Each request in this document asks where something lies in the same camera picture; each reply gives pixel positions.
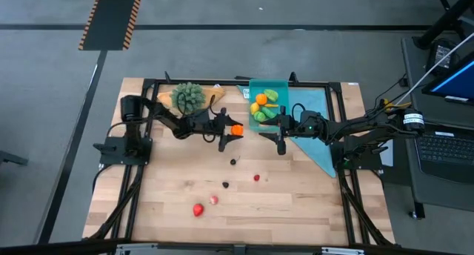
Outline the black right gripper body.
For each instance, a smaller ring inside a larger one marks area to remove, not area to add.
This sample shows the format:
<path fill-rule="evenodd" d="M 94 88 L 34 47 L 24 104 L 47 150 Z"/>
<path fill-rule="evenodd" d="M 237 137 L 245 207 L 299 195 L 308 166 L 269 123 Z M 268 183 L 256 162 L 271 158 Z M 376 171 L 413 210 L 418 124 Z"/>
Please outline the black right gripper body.
<path fill-rule="evenodd" d="M 286 107 L 280 107 L 280 114 L 277 116 L 277 125 L 279 132 L 277 133 L 276 145 L 277 153 L 286 153 L 286 142 L 285 137 L 304 137 L 307 136 L 307 132 L 301 123 L 297 122 L 291 115 L 286 114 Z"/>

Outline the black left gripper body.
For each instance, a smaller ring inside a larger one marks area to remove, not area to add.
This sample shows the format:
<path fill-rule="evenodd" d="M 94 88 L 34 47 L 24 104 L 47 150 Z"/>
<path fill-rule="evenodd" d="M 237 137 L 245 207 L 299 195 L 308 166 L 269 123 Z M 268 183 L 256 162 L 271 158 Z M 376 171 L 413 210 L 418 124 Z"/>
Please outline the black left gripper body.
<path fill-rule="evenodd" d="M 204 124 L 203 140 L 207 143 L 212 143 L 216 137 L 219 137 L 218 150 L 224 151 L 225 149 L 225 139 L 224 134 L 225 129 L 225 116 L 227 114 L 227 109 L 223 107 L 219 113 L 215 113 L 213 119 L 209 119 Z"/>

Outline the teal translucent tupperware container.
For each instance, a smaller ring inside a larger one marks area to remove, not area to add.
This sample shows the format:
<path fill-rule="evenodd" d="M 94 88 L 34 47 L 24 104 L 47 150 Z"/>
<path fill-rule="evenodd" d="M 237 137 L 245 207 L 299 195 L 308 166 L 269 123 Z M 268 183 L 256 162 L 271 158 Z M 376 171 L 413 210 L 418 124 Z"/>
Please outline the teal translucent tupperware container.
<path fill-rule="evenodd" d="M 277 104 L 278 107 L 268 107 L 274 113 L 280 114 L 280 107 L 285 106 L 289 107 L 289 93 L 288 93 L 288 83 L 282 80 L 276 79 L 251 79 L 250 80 L 250 105 L 256 102 L 256 95 L 259 93 L 264 93 L 265 89 L 275 90 L 278 93 L 278 101 L 271 102 L 267 100 L 267 104 Z M 260 125 L 260 122 L 257 122 L 253 115 L 250 113 L 249 117 L 250 129 L 255 132 L 262 133 L 276 133 L 278 128 L 276 126 L 265 126 Z"/>

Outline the mustard yellow cloth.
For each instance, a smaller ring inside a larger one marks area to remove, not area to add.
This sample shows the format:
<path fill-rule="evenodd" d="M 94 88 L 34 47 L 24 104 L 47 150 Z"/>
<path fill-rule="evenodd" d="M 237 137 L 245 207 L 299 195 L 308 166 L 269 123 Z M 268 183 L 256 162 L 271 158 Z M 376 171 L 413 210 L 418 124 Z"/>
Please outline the mustard yellow cloth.
<path fill-rule="evenodd" d="M 212 105 L 213 103 L 216 103 L 218 100 L 220 100 L 225 95 L 225 89 L 222 88 L 222 87 L 202 87 L 202 88 L 203 88 L 204 95 L 206 96 L 206 102 L 204 103 L 204 105 L 201 109 L 205 109 L 205 108 L 209 107 L 210 105 Z M 174 89 L 172 89 L 170 92 L 160 92 L 157 95 L 157 99 L 164 106 L 166 106 L 170 109 L 173 109 L 175 111 L 178 111 L 176 108 L 174 108 L 172 106 L 172 101 L 171 101 L 171 93 Z"/>

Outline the light blue cloth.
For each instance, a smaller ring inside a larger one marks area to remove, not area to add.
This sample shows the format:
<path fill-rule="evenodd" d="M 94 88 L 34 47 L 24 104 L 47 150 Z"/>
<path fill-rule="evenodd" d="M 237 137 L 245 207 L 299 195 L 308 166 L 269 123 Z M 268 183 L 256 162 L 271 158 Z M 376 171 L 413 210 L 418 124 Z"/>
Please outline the light blue cloth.
<path fill-rule="evenodd" d="M 327 100 L 324 89 L 303 89 L 290 88 L 289 93 L 289 110 L 295 103 L 301 103 L 306 110 L 319 112 L 325 119 L 329 119 L 327 114 Z M 301 150 L 309 156 L 327 175 L 332 178 L 336 177 L 336 171 L 330 155 L 330 148 L 319 139 L 308 138 L 291 138 Z"/>

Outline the artificial green potted plant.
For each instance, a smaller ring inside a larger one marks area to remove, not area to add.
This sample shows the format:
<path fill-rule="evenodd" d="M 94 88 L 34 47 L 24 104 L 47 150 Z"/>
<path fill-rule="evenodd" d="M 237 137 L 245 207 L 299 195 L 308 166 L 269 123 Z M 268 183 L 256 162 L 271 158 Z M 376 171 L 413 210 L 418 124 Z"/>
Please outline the artificial green potted plant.
<path fill-rule="evenodd" d="M 172 106 L 181 114 L 191 114 L 206 102 L 203 88 L 191 82 L 181 83 L 171 93 Z"/>

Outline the black hazard-striped floor mat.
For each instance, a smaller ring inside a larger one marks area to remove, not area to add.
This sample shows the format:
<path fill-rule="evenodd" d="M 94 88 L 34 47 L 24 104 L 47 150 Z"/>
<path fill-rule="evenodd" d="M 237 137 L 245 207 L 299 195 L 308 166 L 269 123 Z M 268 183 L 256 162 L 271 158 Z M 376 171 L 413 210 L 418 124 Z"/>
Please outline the black hazard-striped floor mat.
<path fill-rule="evenodd" d="M 79 50 L 128 50 L 141 0 L 95 0 Z"/>

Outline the black laptop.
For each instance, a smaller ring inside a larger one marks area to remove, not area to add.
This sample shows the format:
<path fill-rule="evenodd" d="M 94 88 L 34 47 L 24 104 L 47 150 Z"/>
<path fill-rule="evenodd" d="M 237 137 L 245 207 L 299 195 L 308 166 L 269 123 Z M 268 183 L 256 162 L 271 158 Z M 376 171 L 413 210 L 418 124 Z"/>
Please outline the black laptop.
<path fill-rule="evenodd" d="M 415 146 L 422 173 L 474 185 L 474 129 L 427 123 Z"/>

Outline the black power adapter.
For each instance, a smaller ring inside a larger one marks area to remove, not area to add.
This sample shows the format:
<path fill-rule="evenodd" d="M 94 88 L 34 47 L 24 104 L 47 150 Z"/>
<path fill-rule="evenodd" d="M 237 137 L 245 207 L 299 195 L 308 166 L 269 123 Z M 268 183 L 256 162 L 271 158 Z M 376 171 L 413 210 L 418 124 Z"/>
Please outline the black power adapter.
<path fill-rule="evenodd" d="M 426 69 L 433 68 L 430 72 L 433 76 L 442 76 L 459 60 L 459 55 L 454 52 L 444 58 L 457 45 L 449 39 L 437 39 L 430 48 Z"/>

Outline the monitor with blue screen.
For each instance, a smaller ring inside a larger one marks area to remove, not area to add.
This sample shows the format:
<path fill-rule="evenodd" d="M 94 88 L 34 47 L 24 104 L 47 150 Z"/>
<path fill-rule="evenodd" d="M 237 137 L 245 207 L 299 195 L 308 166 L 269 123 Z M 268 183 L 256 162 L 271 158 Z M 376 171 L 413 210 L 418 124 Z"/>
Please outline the monitor with blue screen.
<path fill-rule="evenodd" d="M 446 101 L 474 105 L 474 57 L 463 59 L 442 78 L 430 82 L 423 94 L 438 96 Z"/>

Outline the black stand pole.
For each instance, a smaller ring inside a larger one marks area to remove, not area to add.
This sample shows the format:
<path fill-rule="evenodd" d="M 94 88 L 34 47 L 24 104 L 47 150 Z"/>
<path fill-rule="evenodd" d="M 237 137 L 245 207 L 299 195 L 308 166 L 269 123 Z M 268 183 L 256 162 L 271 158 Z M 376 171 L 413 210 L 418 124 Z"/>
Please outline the black stand pole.
<path fill-rule="evenodd" d="M 420 49 L 428 49 L 445 30 L 453 30 L 460 39 L 465 40 L 467 37 L 459 19 L 473 6 L 474 0 L 458 0 L 422 36 L 413 37 L 413 44 Z"/>

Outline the grey chair leg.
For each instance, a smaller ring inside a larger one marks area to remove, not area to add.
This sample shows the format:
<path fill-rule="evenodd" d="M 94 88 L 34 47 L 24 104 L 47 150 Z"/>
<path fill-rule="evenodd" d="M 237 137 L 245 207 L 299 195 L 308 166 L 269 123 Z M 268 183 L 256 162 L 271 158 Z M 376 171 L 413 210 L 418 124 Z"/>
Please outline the grey chair leg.
<path fill-rule="evenodd" d="M 17 165 L 27 165 L 28 159 L 0 150 L 0 165 L 9 162 Z"/>

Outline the silver aluminium bracket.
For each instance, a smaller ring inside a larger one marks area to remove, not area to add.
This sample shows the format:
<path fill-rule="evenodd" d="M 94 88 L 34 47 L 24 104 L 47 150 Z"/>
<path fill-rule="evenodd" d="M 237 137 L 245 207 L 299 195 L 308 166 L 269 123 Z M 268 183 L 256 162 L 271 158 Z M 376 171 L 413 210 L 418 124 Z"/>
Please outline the silver aluminium bracket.
<path fill-rule="evenodd" d="M 133 243 L 133 244 L 120 244 L 116 246 L 114 255 L 130 255 L 133 251 L 145 251 L 157 249 L 157 243 Z"/>
<path fill-rule="evenodd" d="M 322 247 L 321 255 L 365 255 L 365 252 L 352 248 Z"/>

